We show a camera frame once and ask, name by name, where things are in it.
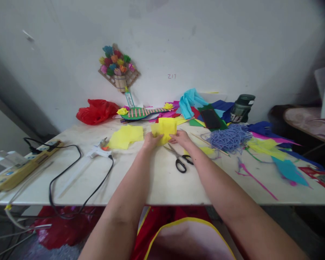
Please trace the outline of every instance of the power strip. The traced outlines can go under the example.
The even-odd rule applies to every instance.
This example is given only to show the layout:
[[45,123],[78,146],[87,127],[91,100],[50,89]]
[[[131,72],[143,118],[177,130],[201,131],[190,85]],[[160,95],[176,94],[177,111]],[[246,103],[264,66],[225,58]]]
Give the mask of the power strip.
[[0,174],[0,191],[9,191],[22,182],[30,173],[39,167],[47,158],[51,157],[58,147],[64,145],[59,139],[51,140],[47,143],[54,147],[41,145],[37,150],[42,151],[39,154],[29,153],[25,156],[29,161],[19,167],[7,168]]

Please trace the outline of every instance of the scissors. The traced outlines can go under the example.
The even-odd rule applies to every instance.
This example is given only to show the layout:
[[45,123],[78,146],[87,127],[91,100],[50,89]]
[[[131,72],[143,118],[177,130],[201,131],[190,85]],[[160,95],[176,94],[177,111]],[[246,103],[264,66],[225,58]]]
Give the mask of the scissors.
[[[169,152],[173,153],[176,157],[177,157],[177,160],[176,160],[176,168],[177,170],[179,170],[181,173],[186,173],[187,171],[187,168],[185,167],[184,163],[181,162],[181,160],[179,158],[183,158],[184,160],[187,161],[187,163],[191,164],[191,165],[194,165],[192,161],[190,161],[188,158],[191,158],[190,155],[180,155],[179,153],[176,152],[175,149],[173,149],[173,147],[168,144],[170,149],[167,148],[166,146],[164,146],[164,148],[166,150],[168,150]],[[180,168],[178,168],[178,165],[182,166],[184,170],[181,170]]]

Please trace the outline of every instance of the guitar craft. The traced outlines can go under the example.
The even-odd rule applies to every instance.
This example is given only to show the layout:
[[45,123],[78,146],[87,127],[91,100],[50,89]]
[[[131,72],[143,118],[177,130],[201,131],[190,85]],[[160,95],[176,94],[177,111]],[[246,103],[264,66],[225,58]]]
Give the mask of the guitar craft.
[[150,114],[155,113],[164,113],[169,110],[165,108],[156,108],[156,109],[145,109],[145,108],[131,108],[126,115],[121,115],[125,120],[140,120],[143,119]]

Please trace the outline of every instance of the hand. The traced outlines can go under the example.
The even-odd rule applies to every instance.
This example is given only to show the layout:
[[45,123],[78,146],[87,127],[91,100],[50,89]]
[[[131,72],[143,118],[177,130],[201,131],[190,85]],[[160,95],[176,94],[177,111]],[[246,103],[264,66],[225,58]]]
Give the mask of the hand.
[[169,143],[172,144],[178,143],[184,149],[188,145],[193,144],[192,140],[190,139],[186,131],[178,130],[176,135],[170,134],[170,136],[172,139],[169,140]]
[[154,137],[152,132],[149,132],[148,134],[146,134],[144,138],[144,143],[142,148],[153,150],[163,136],[164,135],[158,135],[157,137]]

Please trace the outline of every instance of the paper flower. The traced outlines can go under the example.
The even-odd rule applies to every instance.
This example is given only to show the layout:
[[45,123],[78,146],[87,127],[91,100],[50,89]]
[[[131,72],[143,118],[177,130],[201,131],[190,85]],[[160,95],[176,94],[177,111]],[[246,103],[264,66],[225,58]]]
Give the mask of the paper flower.
[[118,69],[118,68],[114,69],[114,74],[116,74],[117,76],[121,76],[122,75],[120,69]]
[[165,106],[163,108],[165,108],[167,110],[171,110],[173,108],[173,105],[170,103],[165,103]]
[[122,73],[125,73],[125,72],[126,72],[126,67],[124,67],[124,66],[120,66],[120,71],[121,71]]
[[131,58],[127,55],[124,55],[124,62],[130,62]]
[[121,108],[117,111],[117,114],[122,115],[122,116],[126,115],[127,113],[128,113],[128,110],[126,108]]
[[122,59],[118,59],[117,64],[119,66],[122,66],[122,65],[124,65],[124,61]]
[[99,58],[99,62],[100,62],[100,64],[104,65],[105,64],[105,58],[104,57]]
[[114,50],[114,54],[118,56],[118,58],[120,58],[122,56],[122,53],[118,50]]
[[112,63],[113,62],[112,62],[112,60],[110,58],[106,58],[105,59],[105,65],[106,65],[106,67],[109,67]]
[[117,55],[112,55],[111,60],[113,61],[113,63],[116,63],[117,60],[118,60],[118,56]]
[[129,63],[129,70],[134,72],[135,71],[135,66]]
[[107,67],[105,65],[102,65],[100,70],[103,74],[107,73]]
[[105,46],[102,49],[104,50],[105,53],[108,53],[110,55],[113,54],[113,48],[111,46]]
[[114,71],[114,69],[117,68],[117,65],[113,63],[109,66],[109,68]]
[[114,75],[113,70],[111,70],[110,68],[108,68],[108,69],[107,69],[107,75],[109,75],[109,76],[113,76],[113,75]]

